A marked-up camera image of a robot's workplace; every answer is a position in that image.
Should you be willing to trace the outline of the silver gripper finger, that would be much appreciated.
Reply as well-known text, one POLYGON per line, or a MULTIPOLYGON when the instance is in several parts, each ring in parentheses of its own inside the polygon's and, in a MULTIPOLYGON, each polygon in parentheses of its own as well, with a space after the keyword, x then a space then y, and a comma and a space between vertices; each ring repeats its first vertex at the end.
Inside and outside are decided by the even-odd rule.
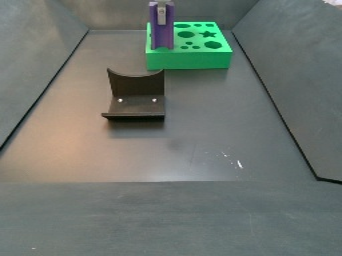
POLYGON ((156 0, 157 24, 165 25, 169 12, 173 7, 172 0, 156 0))

